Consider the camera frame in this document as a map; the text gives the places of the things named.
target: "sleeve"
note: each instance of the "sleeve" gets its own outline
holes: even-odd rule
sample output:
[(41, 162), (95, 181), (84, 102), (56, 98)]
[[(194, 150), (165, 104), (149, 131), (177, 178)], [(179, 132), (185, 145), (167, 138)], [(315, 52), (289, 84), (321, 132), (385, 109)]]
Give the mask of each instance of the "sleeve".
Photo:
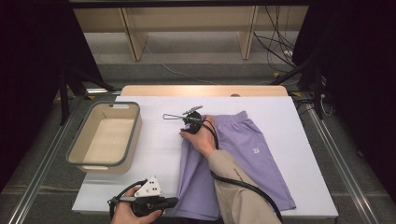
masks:
[[(257, 187), (227, 151), (212, 152), (208, 161), (210, 170), (216, 175), (241, 180)], [(280, 223), (268, 202), (256, 192), (217, 180), (215, 188), (226, 224)]]

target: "human hand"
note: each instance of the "human hand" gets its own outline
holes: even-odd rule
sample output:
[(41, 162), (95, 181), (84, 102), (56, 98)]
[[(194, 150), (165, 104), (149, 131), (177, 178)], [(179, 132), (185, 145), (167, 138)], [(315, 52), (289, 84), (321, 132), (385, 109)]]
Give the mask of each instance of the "human hand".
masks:
[[(125, 196), (133, 197), (134, 193), (139, 189), (139, 187), (134, 187), (126, 191)], [(148, 214), (145, 217), (137, 217), (131, 209), (129, 203), (119, 202), (116, 206), (116, 211), (114, 213), (112, 224), (149, 224), (153, 222), (157, 217), (161, 215), (162, 211), (157, 210)]]
[[(212, 131), (213, 127), (210, 125), (212, 123), (215, 126), (215, 121), (210, 115), (205, 115), (204, 124), (209, 127)], [(188, 139), (194, 145), (195, 149), (201, 152), (206, 158), (209, 157), (210, 153), (216, 150), (215, 147), (215, 137), (213, 134), (205, 127), (201, 129), (196, 134), (191, 134), (187, 132), (180, 132), (183, 138)]]

